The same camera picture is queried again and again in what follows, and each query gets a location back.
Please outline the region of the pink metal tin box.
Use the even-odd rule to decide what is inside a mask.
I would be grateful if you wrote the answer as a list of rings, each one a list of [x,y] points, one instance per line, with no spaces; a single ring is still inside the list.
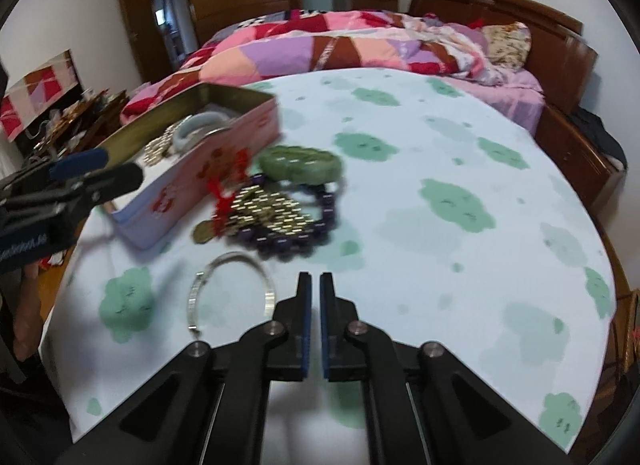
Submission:
[[[217,111],[230,118],[225,132],[177,153],[171,136],[188,116]],[[207,181],[226,177],[241,149],[250,158],[280,137],[276,97],[270,92],[200,83],[120,127],[102,142],[112,165],[136,162],[144,173],[140,189],[114,201],[111,223],[133,247],[148,249],[207,196]]]

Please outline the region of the red cord bagua charm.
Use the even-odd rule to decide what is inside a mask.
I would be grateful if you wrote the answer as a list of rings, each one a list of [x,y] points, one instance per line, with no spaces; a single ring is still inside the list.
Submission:
[[[244,187],[250,166],[250,151],[241,149],[235,153],[227,176],[214,176],[207,181],[207,191],[214,199],[212,218],[199,222],[192,231],[192,240],[196,244],[205,244],[215,237],[222,237],[227,230],[233,212],[233,203],[240,189]]]

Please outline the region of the green jade bangle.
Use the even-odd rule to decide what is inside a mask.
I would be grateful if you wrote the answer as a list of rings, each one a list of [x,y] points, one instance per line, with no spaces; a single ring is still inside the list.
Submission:
[[[272,146],[258,155],[257,163],[272,180],[297,185],[326,185],[343,176],[341,159],[329,151],[315,148]]]

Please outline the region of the cluttered wooden side cabinet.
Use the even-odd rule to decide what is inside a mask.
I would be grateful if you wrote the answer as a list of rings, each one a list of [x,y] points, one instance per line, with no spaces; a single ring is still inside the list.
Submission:
[[[120,128],[127,92],[103,90],[73,102],[78,96],[67,92],[17,135],[15,144],[24,163],[91,150]]]

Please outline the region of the pale blue jade bangle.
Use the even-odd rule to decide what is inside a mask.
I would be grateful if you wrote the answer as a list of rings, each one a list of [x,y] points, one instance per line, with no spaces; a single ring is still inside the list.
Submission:
[[[204,111],[185,118],[171,136],[171,144],[177,153],[186,153],[206,137],[225,132],[230,128],[228,115],[217,111]]]

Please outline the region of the white green cloud tablecloth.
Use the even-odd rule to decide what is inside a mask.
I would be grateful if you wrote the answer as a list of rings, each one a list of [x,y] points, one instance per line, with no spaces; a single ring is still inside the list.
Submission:
[[[440,341],[562,449],[584,425],[615,311],[600,235],[529,132],[408,72],[276,78],[285,144],[337,154],[337,226],[309,256],[267,260],[277,294],[331,272],[338,295],[396,341]],[[137,251],[94,211],[42,346],[82,437],[189,344],[186,297],[228,253],[195,244],[196,205]]]

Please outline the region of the patchwork pink quilt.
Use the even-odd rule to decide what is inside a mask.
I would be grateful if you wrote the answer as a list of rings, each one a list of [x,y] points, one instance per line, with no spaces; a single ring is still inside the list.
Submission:
[[[200,83],[240,87],[309,72],[382,68],[499,86],[483,46],[436,17],[388,10],[267,14],[216,33],[178,71],[137,93],[122,124]]]

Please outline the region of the wooden nightstand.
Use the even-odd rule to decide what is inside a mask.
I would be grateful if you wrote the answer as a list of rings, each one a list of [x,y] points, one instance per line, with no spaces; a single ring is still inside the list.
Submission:
[[[591,214],[600,214],[623,180],[625,172],[570,122],[561,111],[546,104],[535,134],[542,151],[558,166]]]

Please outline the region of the pink bed sheet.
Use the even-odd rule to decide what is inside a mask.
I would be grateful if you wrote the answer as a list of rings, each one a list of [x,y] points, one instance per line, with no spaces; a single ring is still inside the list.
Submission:
[[[450,86],[482,100],[518,126],[535,136],[544,110],[544,91],[532,73],[521,70],[501,70],[506,81],[500,86],[485,86],[475,82],[444,76]]]

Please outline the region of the black clothing on nightstand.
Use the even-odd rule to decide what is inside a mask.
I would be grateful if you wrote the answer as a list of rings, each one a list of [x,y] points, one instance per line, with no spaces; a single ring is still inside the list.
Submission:
[[[623,147],[605,129],[598,115],[584,108],[577,108],[570,114],[570,121],[587,138],[597,151],[606,156],[619,170],[628,170],[628,161]]]

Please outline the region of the floral pillow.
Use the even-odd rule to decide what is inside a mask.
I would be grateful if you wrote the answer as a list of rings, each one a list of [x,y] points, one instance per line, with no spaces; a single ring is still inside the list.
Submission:
[[[495,66],[510,70],[523,69],[532,47],[532,34],[522,22],[486,25],[482,33],[487,42],[487,58]]]

